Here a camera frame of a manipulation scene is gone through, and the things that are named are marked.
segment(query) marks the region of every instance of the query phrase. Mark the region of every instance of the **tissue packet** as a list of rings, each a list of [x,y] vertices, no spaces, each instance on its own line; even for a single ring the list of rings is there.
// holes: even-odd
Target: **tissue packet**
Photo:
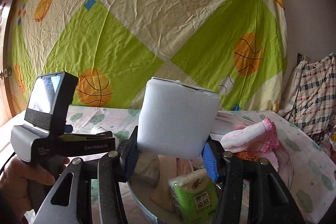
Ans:
[[[218,198],[205,169],[168,181],[176,213],[185,224],[202,224],[212,218]]]

